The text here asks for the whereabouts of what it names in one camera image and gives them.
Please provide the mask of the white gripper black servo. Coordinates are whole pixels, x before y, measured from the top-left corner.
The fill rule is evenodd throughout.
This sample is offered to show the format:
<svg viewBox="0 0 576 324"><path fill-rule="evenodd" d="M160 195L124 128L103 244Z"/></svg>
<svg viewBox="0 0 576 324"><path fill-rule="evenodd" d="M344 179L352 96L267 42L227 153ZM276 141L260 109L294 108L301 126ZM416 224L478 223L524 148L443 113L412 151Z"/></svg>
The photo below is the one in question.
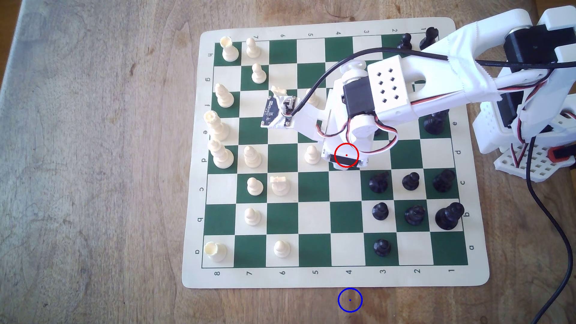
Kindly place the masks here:
<svg viewBox="0 0 576 324"><path fill-rule="evenodd" d="M355 163L355 167L368 165L369 154L373 151L374 133L377 124L373 114L356 115L350 121L350 128L339 135L324 138L321 156L332 163L334 168L345 170Z"/></svg>

